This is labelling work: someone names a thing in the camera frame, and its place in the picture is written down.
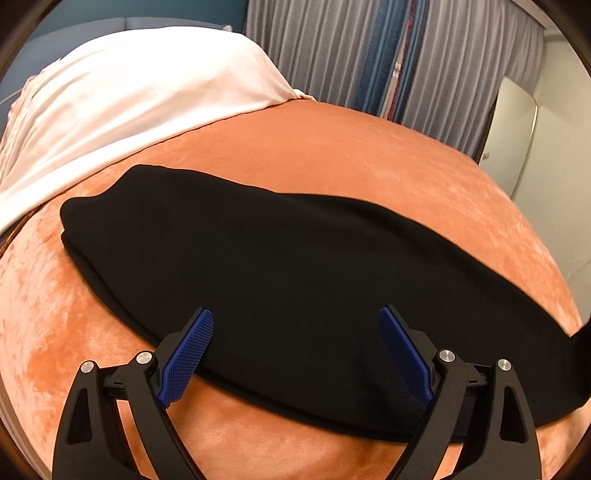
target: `black cloth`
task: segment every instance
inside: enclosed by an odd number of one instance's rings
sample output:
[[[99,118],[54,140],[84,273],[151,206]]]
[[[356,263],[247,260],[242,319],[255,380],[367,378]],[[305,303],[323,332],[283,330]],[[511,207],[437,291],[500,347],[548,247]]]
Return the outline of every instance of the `black cloth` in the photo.
[[[197,373],[285,416],[409,440],[424,410],[378,334],[390,303],[465,361],[509,359],[538,426],[589,398],[588,331],[569,339],[509,281],[386,208],[135,166],[66,201],[61,219],[68,253],[121,320],[157,345],[208,308]]]

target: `mattress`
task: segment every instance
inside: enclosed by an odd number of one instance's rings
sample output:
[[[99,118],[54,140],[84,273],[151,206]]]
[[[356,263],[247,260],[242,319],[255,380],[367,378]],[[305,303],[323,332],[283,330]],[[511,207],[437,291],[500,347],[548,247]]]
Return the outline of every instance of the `mattress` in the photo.
[[[46,203],[0,258],[0,376],[10,411],[49,469],[77,367],[126,363],[150,346],[92,294],[60,240],[62,203],[105,191],[136,164],[190,168],[275,192],[354,197],[454,242],[537,301],[569,335],[582,326],[556,263],[519,210],[469,158],[391,122],[309,100],[185,132],[104,168]],[[143,475],[156,478],[126,403],[124,428]],[[382,480],[403,444],[346,436],[254,407],[194,377],[169,410],[210,479]],[[574,450],[591,403],[538,429],[545,479]],[[450,446],[438,478],[459,454]]]

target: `metal screw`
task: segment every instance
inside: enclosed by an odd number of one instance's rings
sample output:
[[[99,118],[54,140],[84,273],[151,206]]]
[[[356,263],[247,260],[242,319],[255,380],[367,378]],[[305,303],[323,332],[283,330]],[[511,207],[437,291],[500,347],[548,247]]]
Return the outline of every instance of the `metal screw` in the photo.
[[[441,350],[439,352],[439,358],[444,362],[451,363],[456,359],[456,354],[451,350]]]
[[[509,360],[505,360],[505,359],[499,360],[497,362],[497,365],[499,365],[499,368],[501,370],[504,370],[505,372],[508,372],[509,370],[511,370],[511,363],[509,362]]]
[[[94,363],[92,362],[84,362],[81,366],[80,366],[80,371],[84,374],[87,374],[88,372],[92,371],[92,369],[95,367]]]
[[[139,364],[147,364],[150,360],[152,360],[152,354],[150,352],[141,352],[138,353],[138,356],[135,357],[135,360],[139,363]]]

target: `white sheet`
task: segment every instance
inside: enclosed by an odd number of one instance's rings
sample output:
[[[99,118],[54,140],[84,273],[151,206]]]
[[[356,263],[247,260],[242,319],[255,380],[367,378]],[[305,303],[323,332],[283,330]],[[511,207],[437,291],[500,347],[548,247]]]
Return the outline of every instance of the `white sheet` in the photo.
[[[0,233],[150,145],[296,98],[311,97],[237,33],[168,27],[87,42],[29,79],[12,106],[0,143]]]

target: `blue gripper pad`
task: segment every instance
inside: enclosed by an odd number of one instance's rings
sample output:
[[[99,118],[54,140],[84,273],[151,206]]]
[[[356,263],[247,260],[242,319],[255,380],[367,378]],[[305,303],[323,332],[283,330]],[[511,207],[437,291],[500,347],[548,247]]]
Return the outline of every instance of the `blue gripper pad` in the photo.
[[[429,405],[433,398],[430,371],[398,320],[389,308],[379,311],[379,332],[402,380],[413,398]]]
[[[162,387],[158,401],[164,408],[183,396],[212,336],[212,312],[203,310],[162,370]]]

